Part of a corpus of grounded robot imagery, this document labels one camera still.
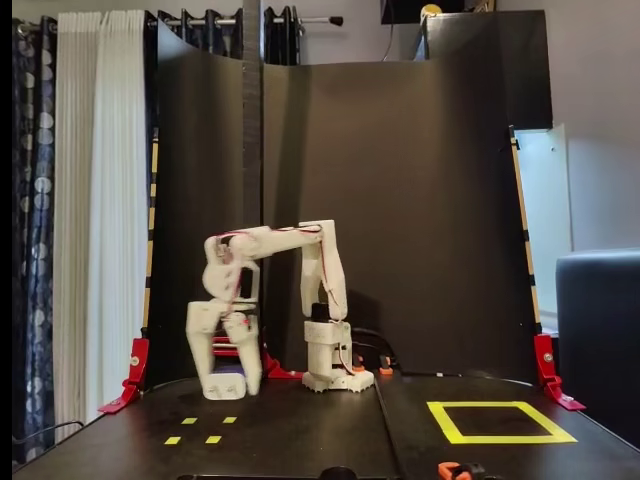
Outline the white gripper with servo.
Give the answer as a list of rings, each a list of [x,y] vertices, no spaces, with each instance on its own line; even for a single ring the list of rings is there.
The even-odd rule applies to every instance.
[[[188,304],[187,340],[197,375],[206,399],[217,399],[216,385],[211,380],[213,341],[221,324],[230,343],[235,346],[244,370],[247,392],[256,396],[262,379],[262,361],[255,305],[225,303],[218,299],[194,301]]]

